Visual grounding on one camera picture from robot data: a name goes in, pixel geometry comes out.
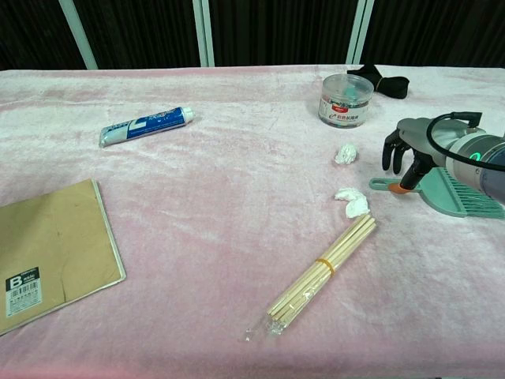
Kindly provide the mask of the right black grey robot hand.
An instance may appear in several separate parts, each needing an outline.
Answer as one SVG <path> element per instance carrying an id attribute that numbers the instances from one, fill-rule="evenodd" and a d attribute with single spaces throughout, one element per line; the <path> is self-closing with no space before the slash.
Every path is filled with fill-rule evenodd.
<path id="1" fill-rule="evenodd" d="M 413 163 L 401 181 L 388 189 L 396 194 L 411 192 L 432 169 L 444 167 L 453 178 L 479 190 L 477 175 L 490 149 L 489 135 L 478 127 L 480 118 L 480 114 L 462 112 L 400 120 L 384 141 L 382 168 L 399 174 L 409 150 Z"/>

